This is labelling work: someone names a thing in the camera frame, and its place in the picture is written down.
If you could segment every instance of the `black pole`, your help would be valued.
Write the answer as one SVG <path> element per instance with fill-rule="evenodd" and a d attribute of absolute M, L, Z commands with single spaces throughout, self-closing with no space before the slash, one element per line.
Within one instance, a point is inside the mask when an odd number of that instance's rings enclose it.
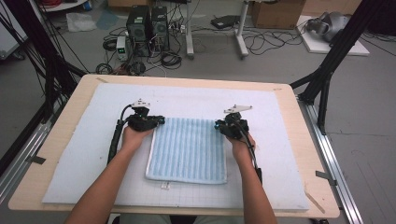
<path fill-rule="evenodd" d="M 325 119 L 332 74 L 347 56 L 374 15 L 386 1 L 388 0 L 362 0 L 346 25 L 346 28 L 337 36 L 332 48 L 320 67 L 314 73 L 290 84 L 292 88 L 296 89 L 308 83 L 304 92 L 299 94 L 299 99 L 308 105 L 312 105 L 315 98 L 321 92 L 318 126 L 322 134 L 326 134 Z"/>

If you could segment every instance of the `blue and white striped cloth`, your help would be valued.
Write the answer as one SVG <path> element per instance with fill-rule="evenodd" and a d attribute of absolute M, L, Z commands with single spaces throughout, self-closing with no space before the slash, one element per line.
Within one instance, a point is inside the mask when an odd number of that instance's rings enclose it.
<path fill-rule="evenodd" d="M 166 119 L 153 137 L 146 177 L 199 184 L 227 182 L 223 136 L 209 119 Z"/>

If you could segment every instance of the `person's left hand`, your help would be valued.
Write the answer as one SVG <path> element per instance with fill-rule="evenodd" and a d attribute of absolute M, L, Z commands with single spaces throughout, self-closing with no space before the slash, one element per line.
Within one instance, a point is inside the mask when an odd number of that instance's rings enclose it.
<path fill-rule="evenodd" d="M 154 129 L 145 131 L 145 132 L 138 132 L 132 129 L 131 127 L 127 126 L 124 128 L 122 133 L 122 147 L 123 149 L 128 150 L 137 150 L 142 145 L 143 139 L 154 132 Z"/>

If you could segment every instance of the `person's left arm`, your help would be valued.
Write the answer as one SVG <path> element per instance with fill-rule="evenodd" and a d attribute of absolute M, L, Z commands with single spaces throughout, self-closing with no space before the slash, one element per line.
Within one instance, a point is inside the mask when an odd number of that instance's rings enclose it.
<path fill-rule="evenodd" d="M 144 137 L 152 132 L 150 130 L 140 133 L 130 127 L 124 128 L 120 152 L 85 191 L 65 223 L 106 222 L 131 158 L 140 148 Z"/>

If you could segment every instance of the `towel tag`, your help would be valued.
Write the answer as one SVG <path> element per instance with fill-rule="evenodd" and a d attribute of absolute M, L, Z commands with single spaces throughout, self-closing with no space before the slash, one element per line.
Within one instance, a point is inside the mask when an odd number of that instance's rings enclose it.
<path fill-rule="evenodd" d="M 170 189 L 170 188 L 171 188 L 171 182 L 166 181 L 161 184 L 161 189 Z"/>

